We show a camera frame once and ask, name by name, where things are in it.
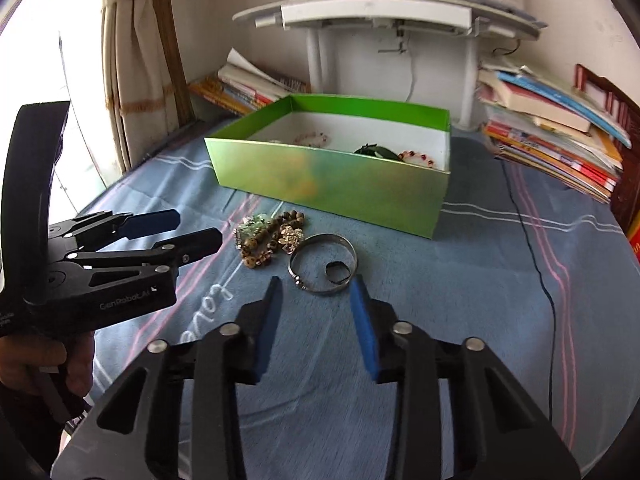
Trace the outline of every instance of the table leg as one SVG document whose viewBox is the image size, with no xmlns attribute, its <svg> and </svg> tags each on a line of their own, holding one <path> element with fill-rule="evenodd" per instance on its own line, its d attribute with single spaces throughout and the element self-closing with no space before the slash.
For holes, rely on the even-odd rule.
<svg viewBox="0 0 640 480">
<path fill-rule="evenodd" d="M 462 89 L 462 109 L 458 126 L 462 130 L 471 129 L 471 114 L 476 100 L 476 83 L 478 82 L 478 38 L 466 39 L 465 46 L 465 82 Z"/>
<path fill-rule="evenodd" d="M 322 81 L 322 60 L 320 57 L 320 37 L 316 28 L 306 30 L 306 58 L 309 63 L 309 82 L 314 94 L 324 92 Z"/>
</svg>

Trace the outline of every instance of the screw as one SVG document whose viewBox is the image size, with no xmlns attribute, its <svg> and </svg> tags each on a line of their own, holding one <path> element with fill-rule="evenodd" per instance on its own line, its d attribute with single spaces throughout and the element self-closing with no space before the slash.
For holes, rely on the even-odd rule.
<svg viewBox="0 0 640 480">
<path fill-rule="evenodd" d="M 235 323 L 225 323 L 220 327 L 220 333 L 222 335 L 236 335 L 240 333 L 240 327 Z"/>
<path fill-rule="evenodd" d="M 413 325 L 411 323 L 407 323 L 406 321 L 398 321 L 394 325 L 394 332 L 399 335 L 409 335 L 413 331 Z"/>
<path fill-rule="evenodd" d="M 146 346 L 146 349 L 149 350 L 152 354 L 161 354 L 168 347 L 169 345 L 167 344 L 166 341 L 162 339 L 156 339 L 155 341 L 152 341 L 151 343 L 149 343 Z"/>
<path fill-rule="evenodd" d="M 481 350 L 484 350 L 484 347 L 486 345 L 484 344 L 484 341 L 482 341 L 482 339 L 477 337 L 470 337 L 469 339 L 466 340 L 465 346 L 467 349 L 471 350 L 472 352 L 479 352 Z"/>
</svg>

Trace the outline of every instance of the wooden chair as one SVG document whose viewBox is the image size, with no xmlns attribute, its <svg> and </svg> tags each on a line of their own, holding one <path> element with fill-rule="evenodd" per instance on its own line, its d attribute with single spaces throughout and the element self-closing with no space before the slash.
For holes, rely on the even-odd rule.
<svg viewBox="0 0 640 480">
<path fill-rule="evenodd" d="M 597 76 L 581 64 L 575 66 L 575 87 L 586 92 L 588 86 L 604 94 L 604 107 L 631 137 L 629 150 L 616 140 L 622 155 L 622 179 L 611 197 L 613 216 L 625 232 L 628 232 L 640 210 L 640 107 L 622 90 L 604 77 Z"/>
</svg>

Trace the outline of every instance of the bed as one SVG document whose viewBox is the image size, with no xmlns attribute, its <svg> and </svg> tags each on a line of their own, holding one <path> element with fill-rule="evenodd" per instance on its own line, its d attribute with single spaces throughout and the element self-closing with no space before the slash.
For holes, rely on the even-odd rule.
<svg viewBox="0 0 640 480">
<path fill-rule="evenodd" d="M 321 298 L 296 289 L 286 258 L 268 270 L 242 265 L 233 243 L 235 225 L 250 214 L 294 206 L 218 185 L 200 136 L 218 127 L 191 127 L 192 140 L 149 159 L 87 208 L 176 208 L 182 223 L 175 235 L 216 227 L 224 240 L 217 254 L 181 269 L 174 306 L 96 333 L 90 396 L 100 396 L 149 341 L 198 339 L 232 320 L 242 304 L 261 297 L 276 274 L 285 302 L 270 368 L 259 385 L 238 388 L 248 478 L 380 479 L 394 387 L 376 386 L 364 369 L 348 294 Z M 606 206 L 535 170 L 495 160 L 474 136 L 454 135 L 451 168 L 434 240 L 302 208 L 309 220 L 305 234 L 347 237 L 372 297 L 390 302 L 399 317 L 434 338 L 459 343 L 481 337 L 546 413 L 552 313 L 513 197 L 558 313 L 553 424 L 585 474 L 640 396 L 638 261 Z M 149 247 L 160 238 L 124 240 L 112 248 Z M 184 478 L 187 404 L 180 444 Z M 447 417 L 443 443 L 448 478 Z"/>
</svg>

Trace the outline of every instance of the metal bangle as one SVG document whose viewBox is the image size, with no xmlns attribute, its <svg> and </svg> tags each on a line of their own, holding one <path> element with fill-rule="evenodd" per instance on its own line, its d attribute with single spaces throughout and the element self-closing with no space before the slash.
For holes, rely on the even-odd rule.
<svg viewBox="0 0 640 480">
<path fill-rule="evenodd" d="M 340 285 L 334 286 L 333 288 L 329 288 L 327 290 L 315 290 L 313 288 L 309 288 L 305 284 L 305 282 L 302 281 L 302 278 L 293 269 L 293 267 L 294 267 L 296 256 L 298 256 L 306 247 L 309 247 L 313 244 L 319 244 L 322 242 L 340 244 L 346 247 L 347 250 L 350 252 L 351 256 L 353 257 L 353 266 L 349 268 L 350 274 L 348 278 L 346 278 L 344 282 L 341 283 Z M 349 286 L 349 282 L 354 277 L 357 269 L 358 269 L 358 255 L 356 254 L 356 249 L 354 249 L 353 246 L 351 245 L 351 242 L 348 241 L 347 238 L 344 238 L 340 235 L 329 234 L 329 233 L 314 235 L 309 238 L 306 238 L 305 240 L 302 240 L 300 244 L 296 247 L 296 250 L 291 253 L 291 257 L 289 259 L 289 274 L 293 278 L 293 281 L 296 283 L 296 287 L 300 288 L 301 290 L 306 290 L 311 294 L 317 294 L 318 296 L 329 296 L 331 294 L 335 294 L 336 292 L 340 292 L 341 290 L 347 288 L 347 286 Z"/>
</svg>

